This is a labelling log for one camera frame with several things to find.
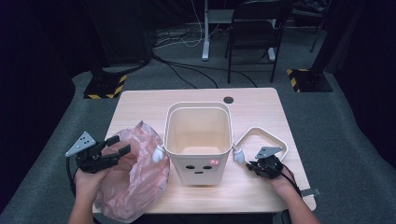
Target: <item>pink plastic bag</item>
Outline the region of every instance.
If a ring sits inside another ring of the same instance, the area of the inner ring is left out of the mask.
[[[120,142],[106,147],[103,154],[117,152],[126,144],[131,152],[121,157],[102,181],[95,205],[106,217],[121,222],[133,222],[142,216],[163,194],[169,175],[169,158],[155,163],[151,156],[163,141],[146,123],[141,121],[133,129],[116,135]]]

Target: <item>human arm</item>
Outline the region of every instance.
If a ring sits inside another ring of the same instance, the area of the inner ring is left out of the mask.
[[[289,169],[284,168],[282,174],[293,180],[292,173]],[[297,193],[294,186],[283,175],[275,179],[265,179],[276,194],[279,195],[289,208],[290,219],[293,224],[317,224],[320,223],[315,214],[309,209],[302,197]]]
[[[76,172],[76,199],[69,224],[92,224],[92,206],[96,199],[100,183],[110,169],[102,170],[96,174],[84,173],[80,169]]]

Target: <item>chair leg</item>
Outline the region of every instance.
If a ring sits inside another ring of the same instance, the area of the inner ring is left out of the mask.
[[[277,63],[277,58],[278,58],[278,54],[279,54],[279,49],[280,49],[280,45],[278,45],[277,48],[276,48],[276,55],[275,55],[275,60],[274,60],[274,66],[273,66],[273,71],[272,71],[271,79],[270,79],[270,82],[271,82],[271,83],[274,82],[274,75],[275,75],[275,70],[276,70],[276,63]]]
[[[265,57],[265,54],[267,54],[268,49],[265,50],[264,54],[262,55],[262,58]]]
[[[233,47],[228,49],[228,83],[231,83],[231,58],[233,57]]]
[[[227,58],[228,48],[230,47],[230,40],[227,41],[227,48],[225,48],[224,58]]]

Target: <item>chair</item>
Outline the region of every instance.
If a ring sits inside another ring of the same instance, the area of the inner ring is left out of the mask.
[[[332,0],[328,1],[320,1],[322,3],[327,2],[327,6],[324,6],[323,10],[314,10],[312,7],[306,7],[304,4],[301,2],[294,3],[291,16],[294,17],[295,20],[301,20],[303,23],[307,25],[312,25],[316,26],[316,31],[315,31],[315,40],[314,43],[312,44],[311,50],[309,50],[311,53],[314,51],[315,45],[317,44],[320,31],[323,27],[323,23],[325,22],[326,15],[328,14],[329,7],[332,3]]]
[[[233,49],[268,49],[276,48],[276,57],[272,64],[271,82],[274,81],[276,63],[282,40],[285,22],[291,13],[291,1],[288,0],[248,0],[233,12],[230,35],[224,57],[228,56],[228,83],[231,80]]]

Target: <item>dark background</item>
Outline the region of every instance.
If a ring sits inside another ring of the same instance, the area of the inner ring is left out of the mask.
[[[156,28],[195,20],[188,0],[134,2],[152,8]],[[204,1],[194,2],[197,12],[203,12]],[[227,7],[233,7],[239,1],[228,2]],[[343,2],[357,5],[351,0]],[[392,11],[395,4],[390,0],[365,2],[334,76],[361,130],[395,167],[396,18]],[[7,205],[70,104],[75,92],[72,78],[93,65],[111,65],[96,21],[83,3],[87,4],[77,0],[1,2],[0,210]],[[212,7],[222,8],[222,4]],[[141,36],[140,31],[129,32]],[[141,56],[142,60],[149,60],[147,56]]]

